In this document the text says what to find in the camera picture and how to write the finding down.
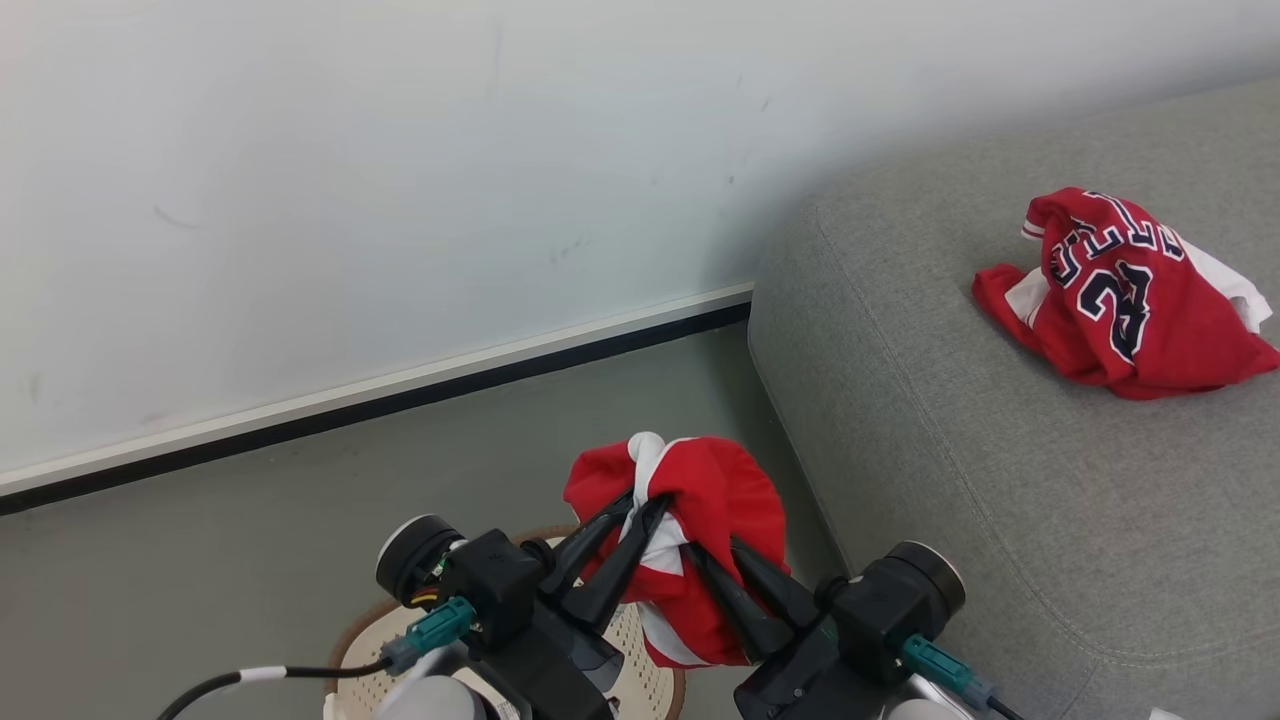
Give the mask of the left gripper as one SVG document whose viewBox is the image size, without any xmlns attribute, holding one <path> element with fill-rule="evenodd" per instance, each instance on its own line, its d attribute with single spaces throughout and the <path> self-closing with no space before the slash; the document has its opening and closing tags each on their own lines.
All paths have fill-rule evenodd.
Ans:
<svg viewBox="0 0 1280 720">
<path fill-rule="evenodd" d="M 387 712 L 404 708 L 438 720 L 493 720 L 494 708 L 452 675 L 465 665 L 516 702 L 518 720 L 616 720 L 605 692 L 623 655 L 604 639 L 604 630 L 671 500 L 659 495 L 634 507 L 625 491 L 556 546 L 556 566 L 539 587 L 529 629 L 498 650 L 484 650 L 474 643 L 472 625 L 407 671 L 402 694 Z M 425 616 L 449 600 L 442 589 L 444 557 L 481 534 L 467 538 L 458 532 L 460 538 L 449 541 L 440 529 L 426 539 L 433 530 L 428 520 L 420 523 L 397 533 L 398 528 L 384 543 L 376 579 L 392 598 L 424 610 Z"/>
</svg>

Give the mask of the red basketball jersey number 23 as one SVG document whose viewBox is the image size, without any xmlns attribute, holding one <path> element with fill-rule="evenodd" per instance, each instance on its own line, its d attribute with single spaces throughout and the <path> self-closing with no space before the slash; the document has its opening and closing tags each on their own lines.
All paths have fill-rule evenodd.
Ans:
<svg viewBox="0 0 1280 720">
<path fill-rule="evenodd" d="M 1030 201 L 1021 234 L 1039 245 L 1039 264 L 984 269 L 972 292 L 1069 380 L 1146 401 L 1280 369 L 1261 334 L 1266 297 L 1142 206 L 1066 187 Z"/>
</svg>

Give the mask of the white laundry basket brown rim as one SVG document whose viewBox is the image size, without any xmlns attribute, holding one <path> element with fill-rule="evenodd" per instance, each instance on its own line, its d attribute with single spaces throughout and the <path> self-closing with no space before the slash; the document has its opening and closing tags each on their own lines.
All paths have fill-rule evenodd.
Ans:
<svg viewBox="0 0 1280 720">
<path fill-rule="evenodd" d="M 426 536 L 429 541 L 439 534 L 435 530 L 440 529 L 447 541 L 460 538 L 460 533 L 435 514 L 412 518 L 397 533 L 415 523 L 421 524 L 421 520 L 428 520 L 428 529 L 433 530 Z M 517 536 L 511 541 L 513 544 L 520 544 L 541 538 L 554 547 L 577 534 L 580 527 L 559 525 Z M 330 662 L 347 666 L 356 665 L 357 661 L 376 660 L 384 642 L 402 635 L 407 625 L 424 614 L 424 610 L 407 609 L 394 598 L 375 606 L 343 633 Z M 605 629 L 604 639 L 625 655 L 613 687 L 605 692 L 611 702 L 617 701 L 616 720 L 678 720 L 686 691 L 685 671 L 659 667 L 652 661 L 645 650 L 643 624 L 636 606 L 625 603 L 617 607 Z M 452 675 L 479 693 L 494 708 L 490 714 L 493 720 L 518 720 L 520 711 L 516 702 L 504 700 L 477 671 L 460 665 Z M 402 676 L 378 675 L 326 682 L 323 720 L 376 720 L 381 702 L 408 676 L 406 673 Z"/>
</svg>

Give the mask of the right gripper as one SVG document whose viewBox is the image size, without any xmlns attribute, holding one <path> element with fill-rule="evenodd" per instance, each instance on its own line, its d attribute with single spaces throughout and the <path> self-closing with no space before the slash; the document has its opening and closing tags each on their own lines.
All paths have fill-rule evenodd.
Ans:
<svg viewBox="0 0 1280 720">
<path fill-rule="evenodd" d="M 745 659 L 750 664 L 760 662 L 735 691 L 742 720 L 883 720 L 887 716 L 906 692 L 913 673 L 900 660 L 908 678 L 890 687 L 870 684 L 855 674 L 840 659 L 837 626 L 826 601 L 831 589 L 860 577 L 872 564 L 897 559 L 925 574 L 950 607 L 950 619 L 941 633 L 966 601 L 963 580 L 948 561 L 913 541 L 896 544 L 859 575 L 829 578 L 814 591 L 794 579 L 785 565 L 769 560 L 736 536 L 731 537 L 730 550 L 739 570 L 737 582 L 699 543 L 685 544 L 684 559 L 691 562 L 709 591 Z"/>
</svg>

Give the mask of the white and black baseboard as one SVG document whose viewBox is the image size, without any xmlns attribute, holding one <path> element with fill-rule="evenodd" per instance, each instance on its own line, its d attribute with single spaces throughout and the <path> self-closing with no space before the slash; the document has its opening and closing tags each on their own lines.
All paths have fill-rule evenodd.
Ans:
<svg viewBox="0 0 1280 720">
<path fill-rule="evenodd" d="M 749 318 L 753 291 L 733 284 L 4 471 L 0 518 L 716 331 Z"/>
</svg>

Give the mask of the red shorts with white stripes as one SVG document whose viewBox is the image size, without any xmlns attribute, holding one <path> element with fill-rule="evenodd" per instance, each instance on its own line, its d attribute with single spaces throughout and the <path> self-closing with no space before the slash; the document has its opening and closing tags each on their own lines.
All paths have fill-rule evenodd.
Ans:
<svg viewBox="0 0 1280 720">
<path fill-rule="evenodd" d="M 588 562 L 591 578 L 628 534 L 649 500 L 672 501 L 623 593 L 634 603 L 645 650 L 659 667 L 696 669 L 748 665 L 739 639 L 681 548 L 700 544 L 724 569 L 730 542 L 744 541 L 785 574 L 785 506 L 771 478 L 739 443 L 716 437 L 666 441 L 652 432 L 582 452 L 572 465 L 563 500 L 588 521 L 617 498 L 625 521 Z"/>
</svg>

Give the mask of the grey fabric sofa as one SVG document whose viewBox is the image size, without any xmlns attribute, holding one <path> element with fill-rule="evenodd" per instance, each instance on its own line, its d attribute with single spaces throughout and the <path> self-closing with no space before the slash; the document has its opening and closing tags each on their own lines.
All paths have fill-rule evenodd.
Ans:
<svg viewBox="0 0 1280 720">
<path fill-rule="evenodd" d="M 968 592 L 941 644 L 1029 720 L 1280 720 L 1280 372 L 1133 402 L 974 302 L 1028 202 L 1130 199 L 1276 310 L 1280 77 L 950 141 L 824 182 L 767 254 L 753 360 L 847 565 L 900 541 Z"/>
</svg>

